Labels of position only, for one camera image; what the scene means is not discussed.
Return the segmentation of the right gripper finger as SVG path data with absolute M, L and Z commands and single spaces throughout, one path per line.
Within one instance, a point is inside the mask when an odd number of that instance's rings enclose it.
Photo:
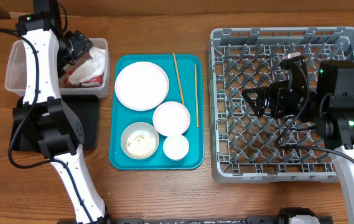
M 257 100 L 257 95 L 255 99 L 252 99 L 250 96 L 246 100 L 251 109 L 254 112 L 255 116 L 261 117 L 265 114 L 265 110 L 268 108 L 268 101 Z
M 271 87 L 257 87 L 257 88 L 247 88 L 242 91 L 242 96 L 244 99 L 248 99 L 251 94 L 255 93 L 257 95 L 257 100 L 270 100 L 271 98 Z

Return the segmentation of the pink shallow bowl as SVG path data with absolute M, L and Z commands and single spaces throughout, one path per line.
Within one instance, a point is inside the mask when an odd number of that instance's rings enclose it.
M 190 113 L 183 104 L 168 101 L 155 109 L 152 122 L 157 132 L 163 136 L 180 135 L 190 126 Z

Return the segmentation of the red snack wrapper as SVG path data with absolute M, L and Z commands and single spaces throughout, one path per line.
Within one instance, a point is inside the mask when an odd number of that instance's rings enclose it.
M 69 70 L 66 78 L 63 81 L 63 84 L 68 88 L 77 88 L 77 87 L 98 87 L 103 83 L 103 76 L 97 76 L 91 78 L 85 82 L 78 82 L 77 84 L 73 84 L 69 81 L 70 76 L 73 74 L 73 70 Z

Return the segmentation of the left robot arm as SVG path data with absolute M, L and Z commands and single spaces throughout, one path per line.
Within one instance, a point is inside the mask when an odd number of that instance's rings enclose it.
M 27 83 L 22 106 L 13 110 L 8 157 L 25 146 L 41 153 L 60 176 L 75 211 L 75 223 L 111 223 L 103 199 L 93 185 L 83 156 L 82 122 L 63 101 L 58 79 L 93 44 L 80 31 L 67 30 L 57 1 L 34 1 L 34 13 L 20 16 L 17 36 L 26 53 Z

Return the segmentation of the large white plate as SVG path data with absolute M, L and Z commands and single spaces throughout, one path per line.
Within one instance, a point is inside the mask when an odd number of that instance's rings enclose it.
M 134 62 L 119 72 L 114 91 L 125 107 L 135 111 L 151 110 L 165 100 L 169 79 L 166 72 L 152 62 Z

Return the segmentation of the grey bowl with rice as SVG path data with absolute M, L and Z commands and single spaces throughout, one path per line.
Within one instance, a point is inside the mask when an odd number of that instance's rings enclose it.
M 151 157 L 159 146 L 159 134 L 149 123 L 130 124 L 121 135 L 121 148 L 130 158 L 143 160 Z

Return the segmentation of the white napkin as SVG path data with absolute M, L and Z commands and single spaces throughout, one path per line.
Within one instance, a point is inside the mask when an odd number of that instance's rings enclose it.
M 89 55 L 91 58 L 86 60 L 73 71 L 73 74 L 69 78 L 71 83 L 77 84 L 78 82 L 85 82 L 91 78 L 104 74 L 106 50 L 98 47 L 92 47 L 89 50 Z

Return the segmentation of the small white cup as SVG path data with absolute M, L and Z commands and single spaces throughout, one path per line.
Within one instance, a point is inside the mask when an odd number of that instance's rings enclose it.
M 189 142 L 183 135 L 168 136 L 163 143 L 163 152 L 169 159 L 180 161 L 189 152 Z

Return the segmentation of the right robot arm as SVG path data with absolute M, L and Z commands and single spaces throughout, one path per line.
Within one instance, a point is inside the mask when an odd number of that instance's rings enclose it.
M 286 55 L 280 66 L 289 73 L 287 80 L 244 89 L 243 98 L 256 116 L 263 116 L 269 110 L 274 119 L 292 117 L 274 143 L 277 148 L 314 151 L 314 146 L 282 144 L 281 139 L 296 121 L 315 124 L 316 134 L 324 140 L 324 146 L 318 150 L 332 156 L 348 221 L 354 223 L 354 63 L 322 61 L 315 91 L 310 90 L 303 56 Z

